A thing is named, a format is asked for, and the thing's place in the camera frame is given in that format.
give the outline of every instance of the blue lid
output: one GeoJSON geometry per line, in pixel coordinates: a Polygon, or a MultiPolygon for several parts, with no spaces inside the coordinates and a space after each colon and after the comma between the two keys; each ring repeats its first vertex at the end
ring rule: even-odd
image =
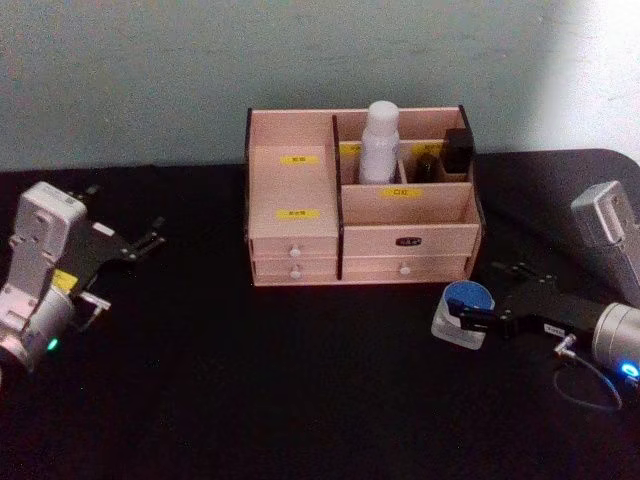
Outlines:
{"type": "Polygon", "coordinates": [[[467,307],[482,308],[485,310],[493,309],[493,298],[489,290],[476,282],[463,280],[454,282],[444,289],[444,300],[458,300],[467,307]]]}

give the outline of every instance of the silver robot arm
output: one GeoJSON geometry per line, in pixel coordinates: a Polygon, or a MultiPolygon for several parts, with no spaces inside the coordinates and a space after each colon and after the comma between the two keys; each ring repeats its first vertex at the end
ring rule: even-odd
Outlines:
{"type": "Polygon", "coordinates": [[[135,262],[164,242],[151,230],[127,243],[111,228],[90,222],[79,198],[45,182],[20,197],[9,240],[11,267],[0,290],[0,367],[9,360],[33,371],[72,322],[77,301],[94,307],[85,327],[110,307],[86,291],[104,263],[135,262]]]}

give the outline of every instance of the green led light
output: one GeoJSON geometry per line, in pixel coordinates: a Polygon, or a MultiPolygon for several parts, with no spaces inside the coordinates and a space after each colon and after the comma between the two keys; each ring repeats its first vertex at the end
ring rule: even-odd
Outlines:
{"type": "Polygon", "coordinates": [[[58,346],[58,339],[57,339],[57,338],[54,338],[53,340],[51,340],[51,341],[49,342],[49,345],[47,346],[47,351],[49,351],[49,352],[50,352],[51,350],[53,350],[53,349],[54,349],[54,348],[56,348],[57,346],[58,346]]]}

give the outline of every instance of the wooden panel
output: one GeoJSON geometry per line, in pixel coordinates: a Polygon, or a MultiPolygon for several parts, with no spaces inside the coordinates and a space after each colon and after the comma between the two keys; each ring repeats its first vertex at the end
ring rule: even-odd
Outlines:
{"type": "Polygon", "coordinates": [[[284,275],[297,269],[302,276],[314,274],[336,275],[338,267],[337,257],[321,259],[284,259],[284,260],[256,260],[256,275],[284,275]]]}
{"type": "Polygon", "coordinates": [[[333,144],[329,110],[253,110],[252,146],[333,144]]]}
{"type": "Polygon", "coordinates": [[[470,183],[344,185],[345,225],[460,223],[470,199],[470,183]],[[407,196],[394,196],[395,189],[407,196]]]}
{"type": "Polygon", "coordinates": [[[251,157],[249,236],[338,235],[335,161],[325,147],[255,147],[251,157]],[[283,163],[292,155],[313,157],[303,164],[283,163]],[[283,212],[303,212],[286,216],[283,212]]]}
{"type": "Polygon", "coordinates": [[[309,255],[335,256],[338,251],[338,237],[277,237],[255,238],[252,240],[253,256],[290,257],[289,252],[295,246],[300,250],[300,258],[309,255]]]}
{"type": "MultiPolygon", "coordinates": [[[[338,117],[340,140],[360,140],[367,121],[367,110],[334,110],[338,117]]],[[[450,128],[464,128],[458,107],[401,108],[398,133],[404,140],[442,139],[450,128]]]]}
{"type": "Polygon", "coordinates": [[[423,270],[459,274],[464,270],[467,258],[464,255],[443,255],[430,257],[345,257],[345,272],[400,272],[407,267],[410,273],[423,270]]]}
{"type": "Polygon", "coordinates": [[[470,256],[480,225],[377,225],[345,226],[344,255],[347,256],[407,256],[465,255],[470,256]],[[419,238],[414,246],[396,245],[399,238],[419,238]]]}

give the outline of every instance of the blue led light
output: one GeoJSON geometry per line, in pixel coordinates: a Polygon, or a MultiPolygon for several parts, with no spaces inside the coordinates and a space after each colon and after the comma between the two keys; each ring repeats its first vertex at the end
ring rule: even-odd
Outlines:
{"type": "Polygon", "coordinates": [[[630,377],[634,377],[634,378],[640,377],[640,371],[638,371],[638,368],[635,367],[634,365],[631,365],[630,363],[622,364],[622,367],[620,367],[620,370],[622,370],[623,373],[626,373],[630,377]]]}
{"type": "Polygon", "coordinates": [[[49,345],[47,345],[47,351],[50,352],[51,350],[55,349],[57,346],[58,346],[58,339],[54,338],[49,342],[49,345]]]}

